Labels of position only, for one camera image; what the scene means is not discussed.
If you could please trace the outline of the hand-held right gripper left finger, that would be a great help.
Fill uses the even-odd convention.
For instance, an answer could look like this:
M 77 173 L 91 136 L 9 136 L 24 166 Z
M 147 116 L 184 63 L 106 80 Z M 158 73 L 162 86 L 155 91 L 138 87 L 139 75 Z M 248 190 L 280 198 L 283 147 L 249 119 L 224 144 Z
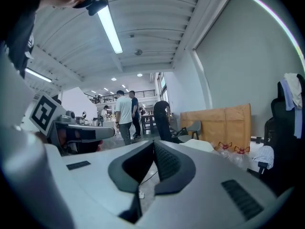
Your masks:
M 153 229 L 138 195 L 139 184 L 152 165 L 153 143 L 142 141 L 112 150 L 61 156 L 45 146 L 54 199 L 52 229 Z

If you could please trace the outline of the person's left hand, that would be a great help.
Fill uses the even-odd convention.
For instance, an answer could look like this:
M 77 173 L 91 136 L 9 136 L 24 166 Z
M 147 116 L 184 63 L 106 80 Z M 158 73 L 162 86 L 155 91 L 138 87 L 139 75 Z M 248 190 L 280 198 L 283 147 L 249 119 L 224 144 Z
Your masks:
M 57 131 L 61 148 L 68 154 L 94 153 L 102 150 L 103 141 L 79 142 L 81 133 L 77 129 L 59 129 Z

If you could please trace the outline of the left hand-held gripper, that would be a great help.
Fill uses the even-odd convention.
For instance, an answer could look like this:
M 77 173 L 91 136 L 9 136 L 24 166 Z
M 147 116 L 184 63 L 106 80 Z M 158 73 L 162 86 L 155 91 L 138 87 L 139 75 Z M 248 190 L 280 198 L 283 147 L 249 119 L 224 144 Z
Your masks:
M 51 98 L 45 92 L 41 92 L 29 119 L 38 128 L 35 135 L 44 144 L 56 146 L 63 156 L 77 153 L 72 142 L 91 143 L 115 135 L 113 127 L 76 124 L 74 112 L 65 110 L 60 99 Z

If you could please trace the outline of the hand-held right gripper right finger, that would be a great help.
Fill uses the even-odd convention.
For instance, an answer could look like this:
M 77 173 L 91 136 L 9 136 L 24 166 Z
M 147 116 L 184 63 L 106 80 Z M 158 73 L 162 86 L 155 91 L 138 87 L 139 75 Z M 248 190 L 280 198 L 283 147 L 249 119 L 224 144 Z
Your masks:
M 144 229 L 261 229 L 291 196 L 280 196 L 261 180 L 218 154 L 156 141 L 160 183 L 138 220 Z

